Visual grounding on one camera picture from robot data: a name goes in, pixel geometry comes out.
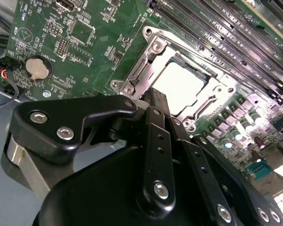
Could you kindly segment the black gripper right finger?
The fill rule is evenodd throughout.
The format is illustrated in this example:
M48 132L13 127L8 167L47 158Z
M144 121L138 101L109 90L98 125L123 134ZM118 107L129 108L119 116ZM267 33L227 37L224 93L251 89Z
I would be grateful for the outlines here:
M172 149L192 177L205 226L283 226L283 215L201 135L189 138L183 124L168 118Z

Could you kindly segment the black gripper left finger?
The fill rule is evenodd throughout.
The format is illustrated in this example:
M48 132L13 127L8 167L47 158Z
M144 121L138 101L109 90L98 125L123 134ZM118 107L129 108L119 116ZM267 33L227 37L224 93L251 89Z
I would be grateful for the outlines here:
M63 179L124 148L144 154L142 212L171 212L176 204L166 96L155 89L133 102L104 96L26 102L12 114L4 148L8 175L27 183L42 204Z

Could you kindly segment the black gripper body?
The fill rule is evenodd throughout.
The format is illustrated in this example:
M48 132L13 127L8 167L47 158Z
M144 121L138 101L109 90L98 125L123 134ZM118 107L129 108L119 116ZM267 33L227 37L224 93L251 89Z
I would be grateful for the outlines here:
M173 164L175 208L164 218L150 218L137 205L144 154L118 150L57 183L39 211L39 226L200 226L199 209L189 193L183 166Z

